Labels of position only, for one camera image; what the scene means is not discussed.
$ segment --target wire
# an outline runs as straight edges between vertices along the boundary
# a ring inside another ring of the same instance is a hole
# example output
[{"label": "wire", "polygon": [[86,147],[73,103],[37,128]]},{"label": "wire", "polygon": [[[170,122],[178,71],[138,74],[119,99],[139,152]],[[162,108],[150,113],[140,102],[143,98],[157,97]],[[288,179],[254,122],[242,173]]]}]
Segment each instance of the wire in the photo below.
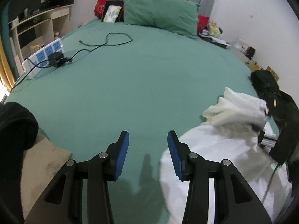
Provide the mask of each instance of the wire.
[{"label": "wire", "polygon": [[272,175],[271,175],[271,177],[270,177],[270,180],[269,180],[269,183],[268,183],[268,186],[267,186],[265,195],[264,195],[264,197],[263,197],[262,203],[264,203],[264,201],[265,201],[265,199],[266,199],[266,196],[267,196],[267,194],[268,194],[268,191],[269,191],[270,186],[271,186],[272,181],[273,181],[274,174],[275,174],[276,170],[278,169],[278,167],[279,167],[279,163],[277,164],[276,168],[274,169],[274,171],[273,171],[273,173],[272,173]]},{"label": "wire", "polygon": [[11,91],[10,92],[12,92],[13,91],[13,89],[16,87],[16,86],[18,86],[21,82],[23,82],[24,81],[24,79],[29,75],[29,73],[30,72],[32,72],[33,71],[33,69],[34,68],[36,68],[38,65],[40,65],[41,63],[43,63],[43,62],[45,62],[45,61],[47,61],[47,60],[44,60],[44,61],[41,61],[41,62],[39,62],[39,63],[37,63],[36,65],[34,65],[34,67],[22,78],[22,80],[18,83],[18,84],[15,84],[14,86],[13,86],[13,88],[11,89]]},{"label": "wire", "polygon": [[[109,35],[126,35],[126,36],[130,39],[130,41],[127,41],[127,42],[124,42],[124,43],[120,43],[120,44],[108,44],[108,36],[109,36]],[[71,58],[68,58],[66,62],[72,61],[72,59],[73,59],[79,52],[84,51],[84,50],[86,50],[86,51],[88,51],[88,52],[90,53],[90,52],[93,52],[94,50],[96,50],[96,49],[98,49],[98,48],[100,48],[100,47],[102,47],[102,46],[117,46],[117,45],[128,44],[128,43],[130,43],[130,42],[132,42],[132,41],[133,41],[132,37],[131,37],[130,35],[128,35],[128,34],[125,34],[125,33],[108,33],[108,34],[106,35],[106,42],[105,42],[104,44],[99,44],[99,45],[88,45],[88,44],[85,44],[83,41],[80,40],[79,42],[80,42],[81,44],[86,45],[86,46],[90,46],[90,47],[94,47],[94,46],[96,46],[96,48],[94,48],[94,49],[92,49],[92,50],[81,49],[81,50],[77,51]],[[49,61],[49,59],[47,59],[47,60],[43,60],[43,61],[39,62],[38,64],[34,64],[34,63],[32,62],[32,60],[29,59],[29,58],[27,58],[27,59],[34,65],[34,67],[33,67],[33,68],[32,68],[32,69],[31,69],[31,70],[30,70],[30,71],[29,71],[23,78],[22,78],[22,80],[21,80],[18,84],[15,84],[15,85],[13,86],[13,88],[11,89],[11,92],[12,92],[12,90],[13,90],[16,86],[18,86],[21,82],[24,81],[24,79],[29,75],[30,72],[33,71],[34,68],[38,67],[38,68],[43,69],[43,68],[49,68],[49,67],[51,67],[50,65],[49,65],[49,66],[44,66],[44,67],[39,66],[39,65],[40,65],[41,63],[43,63],[43,62]]]},{"label": "wire", "polygon": [[[127,41],[127,42],[124,42],[124,43],[120,43],[120,44],[108,44],[108,36],[109,35],[126,35],[130,39],[130,41]],[[96,48],[94,48],[92,50],[81,49],[81,50],[77,51],[69,60],[72,60],[75,57],[76,54],[78,54],[79,52],[81,52],[83,50],[86,50],[88,52],[93,52],[94,50],[96,50],[96,49],[98,49],[98,48],[100,48],[102,46],[118,46],[118,45],[128,44],[128,43],[130,43],[130,42],[133,41],[132,37],[130,35],[128,35],[128,34],[125,34],[125,33],[108,33],[106,35],[106,39],[105,40],[106,40],[106,42],[104,44],[97,44],[97,45],[89,45],[89,44],[84,43],[82,40],[79,40],[79,43],[81,43],[81,44],[83,44],[85,46],[89,46],[89,47],[96,46]]]},{"label": "wire", "polygon": [[[29,60],[29,61],[32,63],[32,65],[35,66],[35,64],[32,62],[32,60],[29,59],[29,57],[27,58],[27,60]],[[51,66],[38,66],[38,65],[36,65],[36,67],[37,67],[37,68],[41,68],[41,69],[43,69],[43,68],[49,68],[49,67],[51,67]]]}]

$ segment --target cardboard box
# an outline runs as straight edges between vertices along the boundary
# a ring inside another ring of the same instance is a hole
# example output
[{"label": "cardboard box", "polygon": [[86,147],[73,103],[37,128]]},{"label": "cardboard box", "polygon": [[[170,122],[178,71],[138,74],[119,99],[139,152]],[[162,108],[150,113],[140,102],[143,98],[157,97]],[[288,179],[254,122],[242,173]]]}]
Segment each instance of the cardboard box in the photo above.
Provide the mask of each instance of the cardboard box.
[{"label": "cardboard box", "polygon": [[257,62],[255,62],[254,64],[248,65],[248,68],[251,71],[263,70],[263,68]]},{"label": "cardboard box", "polygon": [[269,71],[269,72],[271,72],[271,74],[274,77],[275,81],[279,80],[279,77],[277,76],[276,72],[273,71],[271,67],[268,66],[266,70]]}]

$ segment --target window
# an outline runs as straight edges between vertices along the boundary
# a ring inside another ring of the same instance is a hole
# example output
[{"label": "window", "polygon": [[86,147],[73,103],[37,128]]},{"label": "window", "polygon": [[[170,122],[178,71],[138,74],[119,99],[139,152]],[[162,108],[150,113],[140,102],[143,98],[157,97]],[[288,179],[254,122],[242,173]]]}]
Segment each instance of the window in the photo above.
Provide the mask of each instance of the window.
[{"label": "window", "polygon": [[6,88],[2,85],[0,81],[0,101],[4,98],[6,95]]}]

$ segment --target power adapter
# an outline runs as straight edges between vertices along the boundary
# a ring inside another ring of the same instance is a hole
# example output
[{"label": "power adapter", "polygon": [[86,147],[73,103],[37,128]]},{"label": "power adapter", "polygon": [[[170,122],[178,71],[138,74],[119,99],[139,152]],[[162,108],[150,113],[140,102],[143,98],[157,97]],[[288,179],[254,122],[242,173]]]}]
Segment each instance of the power adapter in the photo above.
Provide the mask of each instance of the power adapter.
[{"label": "power adapter", "polygon": [[66,62],[72,61],[72,59],[64,57],[62,52],[54,52],[48,56],[48,61],[50,66],[58,68]]}]

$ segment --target wooden desk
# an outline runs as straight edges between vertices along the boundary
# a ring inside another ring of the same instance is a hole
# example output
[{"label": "wooden desk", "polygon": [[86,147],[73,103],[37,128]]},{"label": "wooden desk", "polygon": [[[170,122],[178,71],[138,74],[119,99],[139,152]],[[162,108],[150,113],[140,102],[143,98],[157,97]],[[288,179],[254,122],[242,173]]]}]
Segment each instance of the wooden desk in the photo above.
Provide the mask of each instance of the wooden desk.
[{"label": "wooden desk", "polygon": [[[72,5],[66,5],[63,7],[37,13],[12,26],[12,28],[10,29],[11,37],[13,39],[16,54],[20,59],[19,62],[17,62],[16,60],[16,64],[22,64],[24,59],[30,53],[30,46],[37,44],[47,45],[51,43],[52,41],[54,41],[54,33],[56,31],[59,32],[59,37],[63,37],[68,32],[70,32],[69,13],[71,6]],[[29,26],[28,28],[25,27],[21,29],[22,24],[29,22],[32,19],[37,20],[37,22]],[[36,39],[21,48],[19,43],[19,36],[33,28],[35,29]]]}]

